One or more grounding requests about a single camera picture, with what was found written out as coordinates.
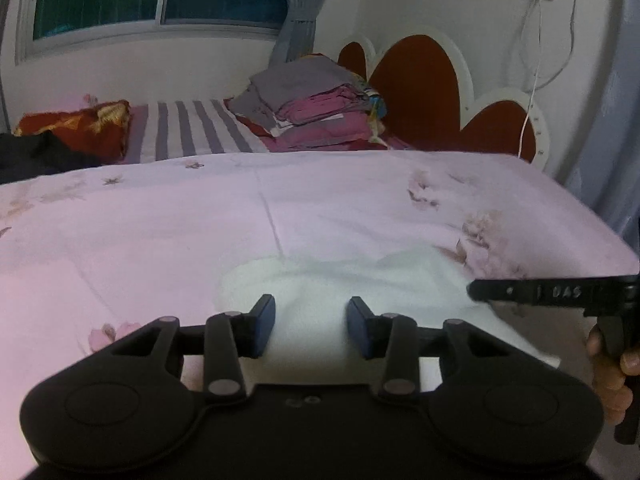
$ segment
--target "pillow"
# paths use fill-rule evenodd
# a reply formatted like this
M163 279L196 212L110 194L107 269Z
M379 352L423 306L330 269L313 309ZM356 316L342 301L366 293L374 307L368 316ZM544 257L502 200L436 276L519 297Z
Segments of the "pillow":
M27 114L14 135L38 135L47 130L75 152L100 159L103 164L119 162L127 151L129 103L105 103L77 112Z

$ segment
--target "headboard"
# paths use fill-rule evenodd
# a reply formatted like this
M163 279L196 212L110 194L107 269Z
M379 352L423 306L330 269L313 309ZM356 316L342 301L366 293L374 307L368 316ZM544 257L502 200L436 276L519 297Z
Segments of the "headboard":
M476 100L465 59L445 34L414 28L378 54L358 34L344 43L338 63L382 94L387 130L418 150L518 154L530 96L500 88ZM522 158L542 170L549 144L545 119L534 104Z

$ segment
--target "hand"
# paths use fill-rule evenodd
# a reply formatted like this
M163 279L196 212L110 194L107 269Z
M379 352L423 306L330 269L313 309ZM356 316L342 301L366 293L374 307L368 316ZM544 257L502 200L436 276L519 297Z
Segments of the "hand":
M607 422L616 426L624 420L634 398L625 381L627 376L640 376L640 348L625 352L619 362L603 350L602 334L595 326L587 339L587 352L593 365L593 389L602 401Z

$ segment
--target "striped fabric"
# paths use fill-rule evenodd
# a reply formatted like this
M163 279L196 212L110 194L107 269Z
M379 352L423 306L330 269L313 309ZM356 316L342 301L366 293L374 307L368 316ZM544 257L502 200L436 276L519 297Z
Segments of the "striped fabric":
M216 100L133 107L124 164L210 155L266 153L262 141Z

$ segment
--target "fingernail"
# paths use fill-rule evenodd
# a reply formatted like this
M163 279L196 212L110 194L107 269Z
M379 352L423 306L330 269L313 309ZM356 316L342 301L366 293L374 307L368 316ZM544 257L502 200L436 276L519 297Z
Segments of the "fingernail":
M629 370L635 370L640 367L640 356L636 352L627 352L622 355L622 360Z

